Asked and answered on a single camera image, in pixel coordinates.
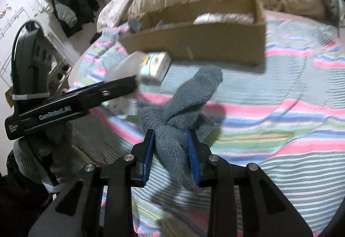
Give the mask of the cartoon bear tissue pack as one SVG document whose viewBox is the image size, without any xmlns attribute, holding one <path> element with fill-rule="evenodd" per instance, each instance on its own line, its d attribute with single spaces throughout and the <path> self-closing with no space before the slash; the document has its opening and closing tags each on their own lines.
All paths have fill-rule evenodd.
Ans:
<svg viewBox="0 0 345 237">
<path fill-rule="evenodd" d="M 139 76 L 150 82 L 161 83 L 171 64 L 171 57 L 167 52 L 150 52 L 140 66 Z"/>
</svg>

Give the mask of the white sock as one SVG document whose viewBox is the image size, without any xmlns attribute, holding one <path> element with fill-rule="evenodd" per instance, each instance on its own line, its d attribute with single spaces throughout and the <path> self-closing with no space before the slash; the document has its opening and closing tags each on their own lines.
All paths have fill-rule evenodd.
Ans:
<svg viewBox="0 0 345 237">
<path fill-rule="evenodd" d="M 252 13 L 240 14 L 240 13 L 205 13 L 199 15 L 194 24 L 204 23 L 241 23 L 241 24 L 253 24 L 255 17 Z"/>
</svg>

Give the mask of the open cardboard box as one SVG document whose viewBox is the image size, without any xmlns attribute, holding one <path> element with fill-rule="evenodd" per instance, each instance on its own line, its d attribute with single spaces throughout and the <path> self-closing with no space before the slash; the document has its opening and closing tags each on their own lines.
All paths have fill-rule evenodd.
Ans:
<svg viewBox="0 0 345 237">
<path fill-rule="evenodd" d="M 253 24 L 204 23 L 205 13 L 252 13 Z M 154 30 L 159 21 L 167 28 Z M 119 39 L 128 53 L 165 51 L 175 61 L 220 61 L 259 65 L 265 61 L 265 17 L 256 0 L 197 0 L 146 13 L 144 31 Z"/>
</svg>

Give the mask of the bag of cotton swabs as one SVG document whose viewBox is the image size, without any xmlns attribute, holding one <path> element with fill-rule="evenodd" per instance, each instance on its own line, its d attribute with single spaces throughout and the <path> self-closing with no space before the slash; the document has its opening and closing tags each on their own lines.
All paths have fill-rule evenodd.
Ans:
<svg viewBox="0 0 345 237">
<path fill-rule="evenodd" d="M 113 82 L 115 88 L 111 93 L 113 98 L 107 101 L 107 108 L 114 114 L 137 115 L 137 88 L 140 70 L 146 60 L 147 54 L 136 51 L 109 68 L 105 75 L 105 82 Z"/>
</svg>

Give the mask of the striped colourful towel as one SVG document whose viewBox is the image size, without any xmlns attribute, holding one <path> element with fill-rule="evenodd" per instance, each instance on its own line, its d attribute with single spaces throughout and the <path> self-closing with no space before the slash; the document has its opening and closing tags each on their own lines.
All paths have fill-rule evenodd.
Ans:
<svg viewBox="0 0 345 237">
<path fill-rule="evenodd" d="M 213 154 L 234 165 L 256 163 L 281 189 L 314 236 L 344 199 L 344 33 L 292 16 L 266 17 L 261 66 L 219 64 L 223 82 L 204 107 L 215 122 Z M 74 66 L 72 89 L 104 80 L 126 56 L 107 31 Z M 142 84 L 138 109 L 165 103 L 202 64 L 171 65 L 161 85 Z M 73 122 L 74 144 L 99 165 L 142 141 L 140 116 L 117 116 L 102 106 Z M 210 190 L 196 194 L 174 182 L 154 158 L 145 188 L 132 189 L 138 236 L 206 236 Z"/>
</svg>

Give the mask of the grey knitted sock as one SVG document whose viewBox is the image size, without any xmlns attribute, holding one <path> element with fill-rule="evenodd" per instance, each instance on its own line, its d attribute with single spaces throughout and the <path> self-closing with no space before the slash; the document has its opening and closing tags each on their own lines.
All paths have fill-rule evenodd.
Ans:
<svg viewBox="0 0 345 237">
<path fill-rule="evenodd" d="M 143 131 L 152 129 L 155 133 L 160 163 L 174 182 L 190 191 L 196 190 L 196 182 L 189 166 L 187 131 L 194 130 L 198 139 L 204 140 L 213 130 L 214 122 L 202 114 L 202 109 L 222 81 L 218 66 L 203 66 L 177 89 L 172 99 L 141 110 Z"/>
</svg>

